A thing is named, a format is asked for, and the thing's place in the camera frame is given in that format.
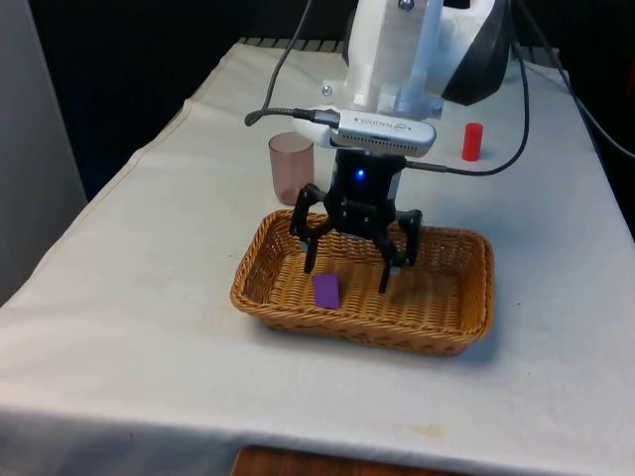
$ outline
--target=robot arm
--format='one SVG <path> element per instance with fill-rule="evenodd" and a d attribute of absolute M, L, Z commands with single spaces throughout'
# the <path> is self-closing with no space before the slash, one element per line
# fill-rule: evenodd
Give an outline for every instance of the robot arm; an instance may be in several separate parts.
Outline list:
<path fill-rule="evenodd" d="M 374 243 L 385 264 L 380 293 L 390 276 L 415 266 L 423 215 L 395 207 L 405 156 L 431 148 L 437 133 L 425 119 L 441 117 L 444 100 L 469 105 L 499 89 L 511 44 L 508 5 L 472 0 L 469 9 L 454 10 L 443 0 L 360 0 L 346 81 L 323 90 L 337 110 L 296 121 L 300 132 L 338 149 L 330 190 L 310 184 L 298 195 L 290 233 L 307 249 L 306 273 L 331 230 Z M 327 221 L 310 229 L 307 214 L 319 201 Z M 406 249 L 389 236 L 395 221 Z"/>
<path fill-rule="evenodd" d="M 360 0 L 344 82 L 326 84 L 341 114 L 338 128 L 297 121 L 325 147 L 422 157 L 436 139 L 422 122 L 441 118 L 444 101 L 462 105 L 496 92 L 511 42 L 508 0 Z"/>
<path fill-rule="evenodd" d="M 414 120 L 447 99 L 470 105 L 498 90 L 509 57 L 507 0 L 360 0 L 342 109 Z"/>

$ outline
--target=wooden surface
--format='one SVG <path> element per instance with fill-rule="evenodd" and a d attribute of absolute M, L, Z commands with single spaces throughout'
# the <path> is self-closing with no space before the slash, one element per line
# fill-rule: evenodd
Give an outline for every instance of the wooden surface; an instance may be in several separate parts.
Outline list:
<path fill-rule="evenodd" d="M 269 448 L 240 451 L 231 476 L 458 476 L 427 469 Z"/>

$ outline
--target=stain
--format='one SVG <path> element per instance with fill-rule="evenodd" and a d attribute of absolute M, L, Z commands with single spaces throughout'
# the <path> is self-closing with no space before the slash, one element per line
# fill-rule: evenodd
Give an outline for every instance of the stain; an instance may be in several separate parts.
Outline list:
<path fill-rule="evenodd" d="M 423 434 L 434 439 L 444 439 L 445 430 L 438 423 L 426 424 L 423 426 L 408 426 L 409 429 L 418 434 Z"/>

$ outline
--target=mounting screw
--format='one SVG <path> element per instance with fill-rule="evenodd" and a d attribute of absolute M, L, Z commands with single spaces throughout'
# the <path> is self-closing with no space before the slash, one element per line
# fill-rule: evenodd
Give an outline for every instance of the mounting screw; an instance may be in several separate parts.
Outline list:
<path fill-rule="evenodd" d="M 410 12 L 415 8 L 415 0 L 399 0 L 399 8 L 405 12 Z"/>

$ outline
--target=white wall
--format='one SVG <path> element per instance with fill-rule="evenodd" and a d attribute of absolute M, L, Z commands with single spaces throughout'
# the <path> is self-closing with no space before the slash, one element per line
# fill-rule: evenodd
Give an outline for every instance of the white wall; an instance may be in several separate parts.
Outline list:
<path fill-rule="evenodd" d="M 85 205 L 28 0 L 0 0 L 0 305 Z"/>

